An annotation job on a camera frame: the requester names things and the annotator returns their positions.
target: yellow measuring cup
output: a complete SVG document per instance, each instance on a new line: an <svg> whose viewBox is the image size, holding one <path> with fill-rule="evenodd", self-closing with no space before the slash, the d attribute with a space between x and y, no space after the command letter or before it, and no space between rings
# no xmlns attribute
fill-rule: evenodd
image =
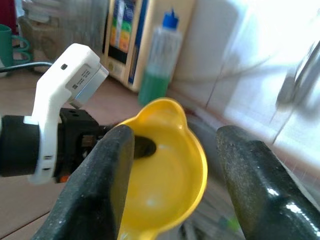
<svg viewBox="0 0 320 240"><path fill-rule="evenodd" d="M153 240L197 207L207 183L206 156L173 99L159 98L121 124L153 140L156 151L133 162L118 240Z"/></svg>

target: cup handle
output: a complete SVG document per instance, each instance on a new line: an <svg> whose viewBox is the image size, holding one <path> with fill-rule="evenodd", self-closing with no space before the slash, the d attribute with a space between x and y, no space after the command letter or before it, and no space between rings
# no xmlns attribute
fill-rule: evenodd
<svg viewBox="0 0 320 240"><path fill-rule="evenodd" d="M25 44L25 47L18 47L18 48L14 48L13 50L16 51L16 52L24 52L24 51L27 51L29 48L30 48L30 43L27 39L21 37L21 36L17 36L17 35L12 35L11 36L13 39L18 39L20 40L21 42L24 42Z"/></svg>
<svg viewBox="0 0 320 240"><path fill-rule="evenodd" d="M26 59L13 59L14 65L26 64L31 61L31 54L26 51L21 51L20 54L25 55Z"/></svg>

